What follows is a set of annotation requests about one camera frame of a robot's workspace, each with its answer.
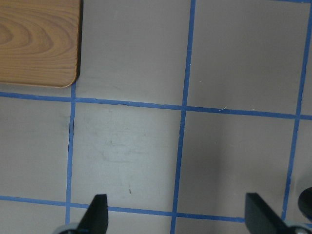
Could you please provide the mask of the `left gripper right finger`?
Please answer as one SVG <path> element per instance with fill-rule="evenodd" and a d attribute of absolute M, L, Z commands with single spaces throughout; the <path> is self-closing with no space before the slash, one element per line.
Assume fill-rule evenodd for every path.
<path fill-rule="evenodd" d="M 272 208 L 257 193 L 246 193 L 245 225 L 251 234 L 292 234 Z"/>

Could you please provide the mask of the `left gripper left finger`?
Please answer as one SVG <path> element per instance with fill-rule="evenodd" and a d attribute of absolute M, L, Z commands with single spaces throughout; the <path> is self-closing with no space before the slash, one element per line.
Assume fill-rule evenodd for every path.
<path fill-rule="evenodd" d="M 95 195 L 74 234 L 105 234 L 108 229 L 107 195 Z"/>

